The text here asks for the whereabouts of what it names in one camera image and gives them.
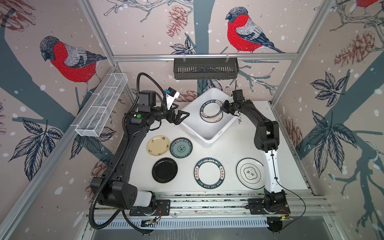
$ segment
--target white plate with black rim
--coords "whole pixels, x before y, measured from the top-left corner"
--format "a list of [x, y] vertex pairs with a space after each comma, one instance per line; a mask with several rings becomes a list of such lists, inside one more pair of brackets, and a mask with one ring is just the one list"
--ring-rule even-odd
[[250, 189], [261, 189], [265, 185], [264, 166], [253, 158], [244, 158], [236, 167], [240, 182]]
[[204, 158], [197, 162], [194, 169], [196, 182], [205, 189], [219, 187], [225, 177], [224, 167], [214, 158]]

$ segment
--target bird illustration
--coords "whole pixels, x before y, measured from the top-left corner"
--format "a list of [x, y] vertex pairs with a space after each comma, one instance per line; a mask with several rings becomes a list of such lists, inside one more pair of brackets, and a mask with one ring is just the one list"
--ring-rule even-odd
[[44, 61], [49, 59], [68, 80], [87, 84], [83, 96], [86, 93], [92, 93], [88, 90], [88, 81], [93, 75], [97, 76], [98, 64], [107, 59], [99, 54], [86, 51], [84, 48], [72, 47], [60, 42], [53, 36], [48, 36], [41, 41], [40, 51]]
[[239, 51], [250, 51], [269, 48], [278, 53], [284, 53], [265, 36], [263, 30], [248, 16], [244, 7], [231, 9], [225, 18], [228, 20], [228, 40]]
[[[339, 5], [342, 5], [342, 4], [349, 2], [349, 1], [351, 1], [351, 0], [345, 0], [341, 3], [339, 3]], [[362, 8], [364, 8], [364, 13], [365, 13], [364, 15], [366, 15], [366, 14], [369, 14], [369, 13], [367, 13], [366, 8], [371, 6], [372, 4], [377, 2], [378, 0], [352, 0], [352, 1], [354, 1], [355, 3], [352, 5], [351, 9], [349, 10], [351, 12], [351, 14], [353, 13], [353, 11], [357, 7], [362, 7]]]

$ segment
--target white arm segment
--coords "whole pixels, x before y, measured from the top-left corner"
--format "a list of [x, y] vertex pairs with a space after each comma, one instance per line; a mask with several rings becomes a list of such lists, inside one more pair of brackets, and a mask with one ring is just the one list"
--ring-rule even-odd
[[278, 193], [283, 190], [283, 188], [277, 184], [277, 181], [280, 182], [279, 169], [277, 166], [277, 151], [270, 150], [268, 152], [263, 152], [264, 158], [264, 174], [265, 174], [265, 189], [272, 193]]

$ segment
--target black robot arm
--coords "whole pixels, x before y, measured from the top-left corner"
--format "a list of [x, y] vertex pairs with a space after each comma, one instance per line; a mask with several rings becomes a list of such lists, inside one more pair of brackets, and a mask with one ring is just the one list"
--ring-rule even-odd
[[266, 118], [250, 100], [245, 100], [243, 90], [232, 91], [233, 103], [226, 100], [222, 106], [225, 113], [235, 115], [236, 111], [247, 116], [256, 127], [254, 143], [257, 149], [268, 152], [277, 150], [279, 140], [279, 124]]

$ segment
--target bird wing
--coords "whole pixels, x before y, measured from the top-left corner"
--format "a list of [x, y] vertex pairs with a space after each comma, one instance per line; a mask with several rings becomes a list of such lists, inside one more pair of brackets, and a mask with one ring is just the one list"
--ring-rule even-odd
[[258, 38], [260, 34], [263, 33], [263, 30], [257, 26], [250, 17], [248, 17], [247, 23], [244, 26], [236, 28], [236, 32], [241, 38], [252, 41]]
[[68, 52], [68, 57], [64, 61], [65, 65], [71, 68], [82, 68], [86, 66], [88, 56], [84, 48], [72, 47], [65, 43], [64, 45]]

